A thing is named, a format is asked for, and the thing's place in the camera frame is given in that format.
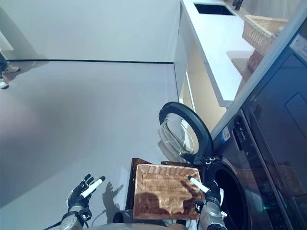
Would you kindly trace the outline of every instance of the wicker basket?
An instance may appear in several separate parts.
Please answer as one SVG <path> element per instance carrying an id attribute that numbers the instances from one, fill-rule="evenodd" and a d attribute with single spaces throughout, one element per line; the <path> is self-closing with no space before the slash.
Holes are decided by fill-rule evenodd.
<path id="1" fill-rule="evenodd" d="M 248 41 L 259 53 L 265 55 L 276 38 L 276 32 L 285 26 L 286 19 L 246 15 L 242 37 Z"/>
<path id="2" fill-rule="evenodd" d="M 258 67 L 262 59 L 263 55 L 259 53 L 257 50 L 255 50 L 248 60 L 248 69 L 251 73 L 255 71 L 255 69 Z"/>
<path id="3" fill-rule="evenodd" d="M 133 217 L 135 219 L 198 219 L 195 203 L 203 192 L 188 180 L 200 181 L 197 169 L 170 165 L 137 166 Z"/>

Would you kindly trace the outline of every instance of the white wall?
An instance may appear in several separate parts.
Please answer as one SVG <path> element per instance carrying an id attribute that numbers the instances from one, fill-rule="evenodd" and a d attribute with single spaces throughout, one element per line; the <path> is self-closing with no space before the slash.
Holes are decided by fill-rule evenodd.
<path id="1" fill-rule="evenodd" d="M 173 62 L 180 0 L 0 0 L 9 59 Z"/>

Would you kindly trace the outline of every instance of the cable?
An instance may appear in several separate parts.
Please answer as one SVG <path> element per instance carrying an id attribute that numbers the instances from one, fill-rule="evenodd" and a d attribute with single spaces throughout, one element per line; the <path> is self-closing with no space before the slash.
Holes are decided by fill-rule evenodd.
<path id="1" fill-rule="evenodd" d="M 48 230 L 48 229 L 51 229 L 51 228 L 54 228 L 56 226 L 59 226 L 60 224 L 62 223 L 62 221 L 59 221 L 58 223 L 54 224 L 54 225 L 51 225 L 50 227 L 46 228 L 46 229 L 43 229 L 43 230 Z"/>

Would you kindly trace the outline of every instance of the washing machine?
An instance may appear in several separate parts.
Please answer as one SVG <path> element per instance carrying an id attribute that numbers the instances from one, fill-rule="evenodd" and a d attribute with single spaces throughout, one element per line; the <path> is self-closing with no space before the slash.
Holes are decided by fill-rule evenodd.
<path id="1" fill-rule="evenodd" d="M 206 185 L 214 179 L 224 189 L 221 208 L 228 215 L 224 219 L 228 230 L 272 229 L 275 223 L 268 217 L 268 206 L 263 202 L 266 198 L 254 177 L 254 173 L 262 173 L 261 163 L 256 162 L 254 169 L 250 166 L 248 160 L 255 155 L 253 145 L 241 141 L 251 141 L 242 111 L 214 142 L 199 116 L 183 104 L 165 104 L 159 118 L 162 152 L 171 160 L 203 165 L 202 182 Z M 261 186 L 270 189 L 264 180 Z"/>

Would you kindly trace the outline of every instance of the brown tray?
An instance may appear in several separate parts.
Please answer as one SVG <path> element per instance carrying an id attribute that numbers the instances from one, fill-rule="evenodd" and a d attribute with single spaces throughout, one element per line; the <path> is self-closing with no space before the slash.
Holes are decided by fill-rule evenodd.
<path id="1" fill-rule="evenodd" d="M 198 219 L 195 203 L 203 192 L 188 180 L 200 181 L 197 169 L 139 164 L 137 166 L 133 217 L 135 219 Z"/>

